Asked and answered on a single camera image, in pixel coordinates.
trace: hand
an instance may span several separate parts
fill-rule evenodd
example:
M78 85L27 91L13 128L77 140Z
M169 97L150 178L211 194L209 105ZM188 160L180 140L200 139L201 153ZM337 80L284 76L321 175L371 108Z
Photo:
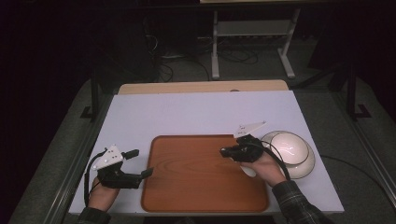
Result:
M286 181L286 177L280 171L279 165L265 152L262 153L262 156L258 160L254 162L241 162L241 165L253 169L271 187Z
M99 179L97 177L93 180L92 185L96 187L94 187L91 192L88 206L107 212L114 201L116 201L120 190L104 187L99 183Z

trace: white tabletop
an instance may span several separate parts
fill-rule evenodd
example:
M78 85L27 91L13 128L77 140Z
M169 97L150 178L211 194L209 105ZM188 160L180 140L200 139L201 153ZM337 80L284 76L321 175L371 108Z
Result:
M295 180L308 201L324 213L343 212L343 205L292 91L116 95L92 151L92 157L112 144L117 145L121 152L137 148L140 150L139 156L125 161L121 170L128 174L140 174L147 169L150 144L158 135L233 134L240 124L264 120L266 124L252 134L255 137L261 138L272 131L288 131L300 135L313 148L316 157L314 170L308 176ZM96 172L91 171L90 183L95 176ZM143 186L144 182L139 189L122 189L108 212L131 216L169 216L143 210ZM79 214L85 207L83 188L81 180L69 210L72 214ZM279 213L279 206L271 188L268 187L267 190L270 202L263 214Z

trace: white metal rack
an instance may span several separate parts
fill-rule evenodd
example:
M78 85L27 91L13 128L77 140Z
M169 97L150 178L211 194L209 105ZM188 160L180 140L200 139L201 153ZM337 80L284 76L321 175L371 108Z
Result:
M273 21L218 21L218 12L214 12L213 20L213 51L212 78L219 79L218 36L236 35L285 35L286 42L277 50L288 78L295 78L287 53L294 29L300 14L300 9L294 10L291 20Z

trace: brown wooden board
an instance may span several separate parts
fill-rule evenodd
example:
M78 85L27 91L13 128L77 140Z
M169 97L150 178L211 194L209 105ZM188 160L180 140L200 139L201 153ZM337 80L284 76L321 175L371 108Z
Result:
M151 143L142 207L148 212L258 213L268 206L265 183L222 158L236 145L230 134L162 135Z

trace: sleeve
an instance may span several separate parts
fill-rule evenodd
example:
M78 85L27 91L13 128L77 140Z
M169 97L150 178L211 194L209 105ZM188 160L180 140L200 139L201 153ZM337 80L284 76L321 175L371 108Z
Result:
M77 224L107 224L111 216L99 209L85 207L78 217Z
M305 198L294 181L281 182L275 185L272 191L283 216L289 223L333 223Z

